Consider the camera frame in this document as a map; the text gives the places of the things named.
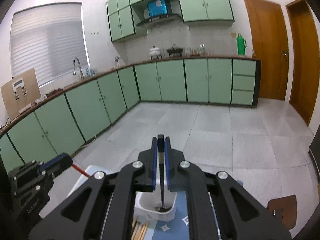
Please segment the green kitchen cabinets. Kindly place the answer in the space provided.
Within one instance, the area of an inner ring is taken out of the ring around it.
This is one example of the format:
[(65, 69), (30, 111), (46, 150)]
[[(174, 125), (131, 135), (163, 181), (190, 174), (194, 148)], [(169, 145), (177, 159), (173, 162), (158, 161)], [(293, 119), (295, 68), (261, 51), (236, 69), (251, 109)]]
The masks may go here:
[(1, 161), (11, 171), (74, 154), (142, 101), (256, 106), (260, 75), (259, 60), (226, 57), (148, 62), (100, 74), (13, 121), (1, 132)]
[[(109, 0), (106, 3), (112, 42), (131, 36), (144, 36), (148, 29), (136, 27), (150, 18), (148, 3), (154, 0)], [(183, 23), (213, 21), (232, 24), (234, 14), (230, 0), (165, 0), (167, 14), (179, 14)]]

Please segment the right wooden door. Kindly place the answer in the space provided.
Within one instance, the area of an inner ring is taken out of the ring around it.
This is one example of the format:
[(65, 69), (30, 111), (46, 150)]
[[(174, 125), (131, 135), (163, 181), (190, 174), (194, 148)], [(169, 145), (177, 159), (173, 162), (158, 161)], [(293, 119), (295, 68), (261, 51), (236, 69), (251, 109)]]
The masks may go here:
[(319, 40), (306, 0), (286, 6), (293, 40), (293, 80), (290, 104), (309, 125), (319, 85)]

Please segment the white two-compartment utensil holder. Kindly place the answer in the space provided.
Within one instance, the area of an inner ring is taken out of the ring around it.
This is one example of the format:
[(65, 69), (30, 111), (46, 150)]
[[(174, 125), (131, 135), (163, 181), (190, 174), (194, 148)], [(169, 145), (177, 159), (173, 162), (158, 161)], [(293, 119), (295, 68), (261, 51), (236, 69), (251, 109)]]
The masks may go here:
[[(93, 175), (98, 171), (103, 171), (106, 175), (113, 174), (115, 171), (107, 170), (106, 168), (89, 165), (85, 172), (89, 175)], [(156, 189), (152, 193), (137, 192), (135, 198), (135, 210), (136, 216), (145, 217), (148, 220), (159, 220), (169, 222), (174, 219), (177, 208), (177, 192), (170, 192), (167, 187), (167, 182), (164, 180), (164, 207), (170, 208), (169, 211), (159, 212), (156, 208), (161, 207), (161, 186), (160, 186), (160, 175), (157, 165), (157, 180)], [(72, 187), (67, 197), (69, 197), (75, 190), (77, 190), (88, 178), (81, 175), (77, 180), (76, 184)]]

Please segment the black wok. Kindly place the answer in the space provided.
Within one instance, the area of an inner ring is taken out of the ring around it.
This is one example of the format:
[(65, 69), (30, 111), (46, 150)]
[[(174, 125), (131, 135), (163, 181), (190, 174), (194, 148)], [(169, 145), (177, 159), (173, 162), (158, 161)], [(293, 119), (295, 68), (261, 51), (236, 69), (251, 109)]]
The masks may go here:
[(167, 49), (167, 53), (169, 57), (182, 57), (184, 48), (178, 47), (175, 44), (172, 45), (172, 47)]

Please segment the black chopstick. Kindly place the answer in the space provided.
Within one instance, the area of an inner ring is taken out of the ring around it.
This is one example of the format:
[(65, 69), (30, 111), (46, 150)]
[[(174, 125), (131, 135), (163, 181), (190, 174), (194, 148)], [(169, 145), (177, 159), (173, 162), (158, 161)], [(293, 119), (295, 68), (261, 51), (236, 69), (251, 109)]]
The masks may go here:
[(161, 206), (164, 206), (164, 135), (159, 134), (157, 137), (157, 141), (158, 141)]

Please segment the black spoon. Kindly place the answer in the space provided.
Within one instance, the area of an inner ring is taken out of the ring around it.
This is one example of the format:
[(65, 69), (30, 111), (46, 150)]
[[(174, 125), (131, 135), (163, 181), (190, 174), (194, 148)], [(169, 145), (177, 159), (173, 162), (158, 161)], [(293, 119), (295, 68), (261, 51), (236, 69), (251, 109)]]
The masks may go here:
[(172, 209), (172, 206), (156, 206), (155, 207), (155, 211), (156, 212), (160, 212), (160, 213), (165, 213), (165, 212), (168, 212)]

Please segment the brown wooden stool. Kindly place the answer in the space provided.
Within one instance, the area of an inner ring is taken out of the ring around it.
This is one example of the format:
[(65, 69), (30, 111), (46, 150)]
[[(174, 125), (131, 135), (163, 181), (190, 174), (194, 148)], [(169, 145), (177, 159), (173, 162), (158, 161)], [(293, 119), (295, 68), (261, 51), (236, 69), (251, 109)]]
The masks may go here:
[(295, 194), (269, 200), (267, 209), (272, 213), (273, 217), (279, 219), (288, 230), (296, 226), (297, 197)]

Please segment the wooden door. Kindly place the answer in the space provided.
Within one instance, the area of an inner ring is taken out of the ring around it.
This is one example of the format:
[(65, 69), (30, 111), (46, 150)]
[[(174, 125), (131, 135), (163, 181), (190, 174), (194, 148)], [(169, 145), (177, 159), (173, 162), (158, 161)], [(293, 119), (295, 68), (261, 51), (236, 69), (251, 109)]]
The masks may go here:
[(267, 0), (244, 2), (253, 50), (261, 60), (259, 97), (285, 100), (289, 75), (289, 45), (281, 6)]
[(319, 85), (319, 40), (306, 0), (286, 6), (293, 40), (293, 80), (290, 104), (309, 125)]

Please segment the green upper kitchen cabinets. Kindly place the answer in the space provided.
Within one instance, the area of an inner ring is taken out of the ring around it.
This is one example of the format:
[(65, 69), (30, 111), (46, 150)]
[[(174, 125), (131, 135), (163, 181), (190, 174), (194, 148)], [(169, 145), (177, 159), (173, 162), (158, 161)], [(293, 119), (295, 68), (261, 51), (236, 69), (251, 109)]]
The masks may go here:
[[(106, 3), (112, 42), (131, 36), (144, 36), (148, 29), (136, 27), (150, 18), (148, 3), (154, 0), (109, 0)], [(183, 23), (213, 21), (232, 24), (234, 14), (230, 0), (165, 0), (167, 14), (179, 14)]]

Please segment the red-handled bamboo chopstick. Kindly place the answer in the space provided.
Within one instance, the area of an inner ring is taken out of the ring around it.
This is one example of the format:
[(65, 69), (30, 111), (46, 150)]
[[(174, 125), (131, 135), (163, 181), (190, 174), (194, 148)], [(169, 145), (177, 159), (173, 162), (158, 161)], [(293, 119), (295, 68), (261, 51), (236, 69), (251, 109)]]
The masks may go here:
[(135, 239), (135, 235), (136, 235), (138, 227), (139, 227), (138, 217), (135, 217), (132, 222), (131, 240)]
[(139, 240), (144, 240), (144, 237), (145, 237), (145, 234), (146, 234), (148, 227), (149, 227), (149, 222), (146, 222), (145, 224), (143, 224), (141, 234), (139, 236)]
[(78, 172), (80, 172), (83, 176), (90, 178), (91, 175), (89, 175), (87, 172), (85, 172), (83, 169), (81, 169), (80, 167), (78, 167), (77, 165), (75, 165), (74, 163), (72, 163), (72, 168), (74, 168), (75, 170), (77, 170)]
[(139, 227), (137, 229), (135, 240), (140, 240), (142, 237), (142, 234), (144, 232), (145, 225), (143, 223), (139, 223)]

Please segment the green lower kitchen cabinets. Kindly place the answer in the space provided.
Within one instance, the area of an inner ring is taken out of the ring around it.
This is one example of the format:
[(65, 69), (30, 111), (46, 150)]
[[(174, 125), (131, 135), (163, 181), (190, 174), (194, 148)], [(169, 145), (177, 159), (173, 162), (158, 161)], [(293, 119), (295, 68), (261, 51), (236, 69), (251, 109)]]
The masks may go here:
[(260, 75), (259, 60), (226, 57), (148, 62), (100, 74), (13, 121), (1, 132), (1, 161), (11, 171), (74, 154), (142, 101), (256, 106)]

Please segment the chrome kitchen faucet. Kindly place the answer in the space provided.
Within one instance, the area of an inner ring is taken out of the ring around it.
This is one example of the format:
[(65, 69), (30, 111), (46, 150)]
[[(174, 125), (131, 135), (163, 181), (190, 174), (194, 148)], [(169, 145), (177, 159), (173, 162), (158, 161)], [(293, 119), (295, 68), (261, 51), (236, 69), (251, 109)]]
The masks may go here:
[(80, 80), (83, 80), (84, 79), (84, 74), (83, 74), (82, 69), (81, 69), (80, 60), (77, 57), (75, 57), (73, 59), (73, 75), (74, 76), (76, 76), (76, 69), (79, 70)]

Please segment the dark blue placemat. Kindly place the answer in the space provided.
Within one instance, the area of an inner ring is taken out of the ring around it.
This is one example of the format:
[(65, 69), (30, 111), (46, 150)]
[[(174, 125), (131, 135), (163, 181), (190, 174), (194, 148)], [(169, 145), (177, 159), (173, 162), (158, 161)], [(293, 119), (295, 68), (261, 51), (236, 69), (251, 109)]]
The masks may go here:
[(176, 213), (169, 222), (157, 221), (152, 235), (145, 239), (190, 239), (187, 200), (184, 191), (177, 193)]

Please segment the blue box above hood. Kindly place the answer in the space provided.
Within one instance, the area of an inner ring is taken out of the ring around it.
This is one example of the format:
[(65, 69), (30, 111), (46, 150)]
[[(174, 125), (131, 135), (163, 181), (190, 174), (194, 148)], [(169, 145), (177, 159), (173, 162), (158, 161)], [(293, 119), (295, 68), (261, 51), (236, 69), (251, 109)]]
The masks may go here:
[(154, 0), (148, 3), (148, 13), (150, 17), (167, 14), (167, 4), (165, 0)]

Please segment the glass jars on counter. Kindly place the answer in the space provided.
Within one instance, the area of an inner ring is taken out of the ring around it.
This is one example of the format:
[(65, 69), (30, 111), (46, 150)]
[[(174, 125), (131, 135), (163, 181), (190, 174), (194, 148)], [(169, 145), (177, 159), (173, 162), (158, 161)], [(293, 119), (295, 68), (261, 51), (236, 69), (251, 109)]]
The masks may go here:
[(192, 56), (212, 56), (212, 51), (207, 49), (204, 44), (199, 45), (198, 47), (186, 47), (185, 48), (185, 55), (192, 57)]

